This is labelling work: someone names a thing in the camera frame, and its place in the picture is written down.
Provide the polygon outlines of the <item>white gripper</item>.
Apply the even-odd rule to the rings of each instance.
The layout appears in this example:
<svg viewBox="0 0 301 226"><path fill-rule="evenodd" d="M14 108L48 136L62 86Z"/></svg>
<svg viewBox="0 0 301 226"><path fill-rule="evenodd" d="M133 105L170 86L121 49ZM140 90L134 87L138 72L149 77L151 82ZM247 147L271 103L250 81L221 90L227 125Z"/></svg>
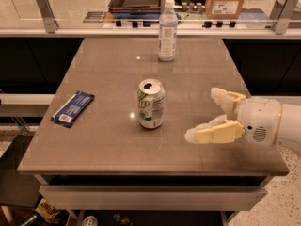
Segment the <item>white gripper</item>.
<svg viewBox="0 0 301 226"><path fill-rule="evenodd" d="M188 129L184 135L187 142L224 144L243 137L251 144L270 146L274 143L282 112L279 101L260 97L246 99L244 94L221 88L211 88L211 98L223 115ZM237 117L237 121L227 117Z"/></svg>

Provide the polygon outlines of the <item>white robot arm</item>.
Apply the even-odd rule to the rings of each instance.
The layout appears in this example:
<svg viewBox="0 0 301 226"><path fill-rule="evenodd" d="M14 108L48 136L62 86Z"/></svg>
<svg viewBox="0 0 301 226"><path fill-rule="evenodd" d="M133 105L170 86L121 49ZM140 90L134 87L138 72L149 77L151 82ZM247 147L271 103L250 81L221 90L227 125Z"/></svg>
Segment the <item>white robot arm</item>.
<svg viewBox="0 0 301 226"><path fill-rule="evenodd" d="M262 146L279 145L301 155L301 106L211 88L211 97L224 115L186 131L193 144L226 144L242 139Z"/></svg>

